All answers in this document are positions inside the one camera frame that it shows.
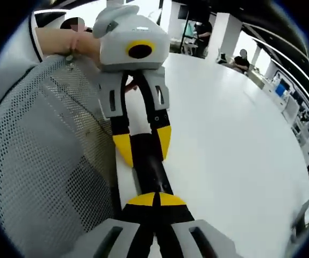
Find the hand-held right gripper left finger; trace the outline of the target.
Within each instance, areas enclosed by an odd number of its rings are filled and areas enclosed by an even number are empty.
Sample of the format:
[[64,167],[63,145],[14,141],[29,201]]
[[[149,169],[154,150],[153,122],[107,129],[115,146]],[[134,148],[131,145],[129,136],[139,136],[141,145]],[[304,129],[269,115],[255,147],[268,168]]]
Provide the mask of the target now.
[[158,192],[150,192],[130,199],[119,217],[78,238],[73,257],[148,257],[158,197]]

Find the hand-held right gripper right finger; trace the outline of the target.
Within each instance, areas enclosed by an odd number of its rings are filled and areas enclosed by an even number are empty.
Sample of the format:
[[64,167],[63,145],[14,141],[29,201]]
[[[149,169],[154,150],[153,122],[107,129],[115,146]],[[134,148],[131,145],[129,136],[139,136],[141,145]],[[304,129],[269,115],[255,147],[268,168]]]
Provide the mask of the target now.
[[196,220],[175,195],[155,194],[155,235],[162,257],[240,257],[235,243],[207,221]]

